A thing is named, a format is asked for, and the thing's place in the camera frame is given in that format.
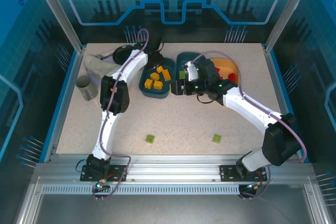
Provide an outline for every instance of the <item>green cube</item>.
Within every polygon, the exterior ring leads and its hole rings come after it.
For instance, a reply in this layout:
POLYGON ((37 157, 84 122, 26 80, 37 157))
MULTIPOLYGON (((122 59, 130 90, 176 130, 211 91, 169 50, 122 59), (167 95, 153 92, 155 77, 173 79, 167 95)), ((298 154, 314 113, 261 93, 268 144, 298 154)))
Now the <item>green cube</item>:
POLYGON ((154 136, 147 135, 146 142, 150 144, 154 143, 154 136))
POLYGON ((184 79, 185 79, 185 72, 180 71, 180 80, 184 80, 184 79))
POLYGON ((216 144, 219 144, 220 143, 220 139, 222 137, 220 135, 214 135, 214 137, 212 138, 212 142, 216 143, 216 144))

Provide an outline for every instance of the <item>speckled tabletop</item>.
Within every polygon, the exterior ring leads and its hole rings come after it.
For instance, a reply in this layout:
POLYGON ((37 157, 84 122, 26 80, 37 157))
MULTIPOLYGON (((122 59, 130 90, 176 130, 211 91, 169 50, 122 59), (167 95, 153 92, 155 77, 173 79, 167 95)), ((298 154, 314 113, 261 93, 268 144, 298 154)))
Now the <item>speckled tabletop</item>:
MULTIPOLYGON (((99 54, 123 44, 87 44, 85 55, 99 54)), ((165 44, 164 57, 176 59, 184 51, 217 50, 234 58, 242 73, 243 90, 265 106, 279 111, 274 87, 261 44, 165 44)), ((207 58, 221 58, 208 55, 207 58)), ((201 104, 196 96, 165 99, 145 97, 138 84, 139 71, 129 84, 130 105, 122 115, 113 141, 112 153, 138 155, 245 154, 262 145, 262 134, 238 113, 214 102, 201 104), (153 144, 145 141, 154 135, 153 144), (214 134, 222 136, 213 143, 214 134)), ((83 62, 79 76, 86 74, 83 62)), ((98 96, 87 102, 75 87, 63 126, 58 154, 90 154, 96 143, 101 121, 98 96)))

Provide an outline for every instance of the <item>teal tray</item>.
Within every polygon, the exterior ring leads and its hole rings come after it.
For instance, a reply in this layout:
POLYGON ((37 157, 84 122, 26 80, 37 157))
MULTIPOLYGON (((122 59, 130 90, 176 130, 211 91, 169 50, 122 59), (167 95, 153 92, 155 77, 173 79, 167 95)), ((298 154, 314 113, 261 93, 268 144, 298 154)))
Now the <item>teal tray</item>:
POLYGON ((162 65, 162 67, 164 69, 168 69, 169 74, 171 76, 171 80, 164 81, 162 73, 159 73, 160 75, 159 81, 163 82, 163 88, 161 90, 154 89, 154 88, 151 88, 151 89, 145 88, 146 79, 150 79, 151 73, 154 73, 154 72, 157 73, 157 71, 156 69, 153 69, 153 70, 143 69, 141 78, 139 81, 139 89, 141 90, 144 96, 151 97, 151 98, 157 98, 157 99, 163 99, 168 96, 169 91, 170 91, 170 83, 175 80, 176 64, 174 60, 169 59, 169 58, 164 58, 164 64, 162 65))
MULTIPOLYGON (((184 71, 183 65, 195 59, 198 55, 200 55, 200 52, 182 52, 177 56, 175 80, 180 79, 180 71, 184 71)), ((196 62, 203 59, 205 59, 205 56, 200 57, 196 62)))

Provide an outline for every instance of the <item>blue enclosure wall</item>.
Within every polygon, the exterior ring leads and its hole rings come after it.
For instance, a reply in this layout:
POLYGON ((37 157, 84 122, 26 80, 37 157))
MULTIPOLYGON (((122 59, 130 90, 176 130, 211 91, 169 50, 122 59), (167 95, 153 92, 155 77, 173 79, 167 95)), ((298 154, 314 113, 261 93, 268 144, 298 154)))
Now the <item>blue enclosure wall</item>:
POLYGON ((274 53, 315 170, 336 172, 336 0, 301 0, 274 53))
POLYGON ((86 44, 133 42, 139 26, 161 34, 166 42, 265 42, 287 0, 60 2, 86 44))
POLYGON ((15 223, 39 154, 23 137, 44 142, 73 49, 45 0, 0 5, 0 223, 15 223))

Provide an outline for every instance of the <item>gray cup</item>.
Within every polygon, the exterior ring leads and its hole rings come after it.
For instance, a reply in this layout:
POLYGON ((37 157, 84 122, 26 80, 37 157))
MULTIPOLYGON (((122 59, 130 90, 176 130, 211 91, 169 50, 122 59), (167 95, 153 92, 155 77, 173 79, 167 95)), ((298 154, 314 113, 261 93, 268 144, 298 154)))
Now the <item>gray cup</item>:
POLYGON ((78 77, 76 81, 76 86, 82 93, 86 101, 90 101, 91 99, 95 98, 98 94, 98 89, 93 84, 89 76, 78 77))

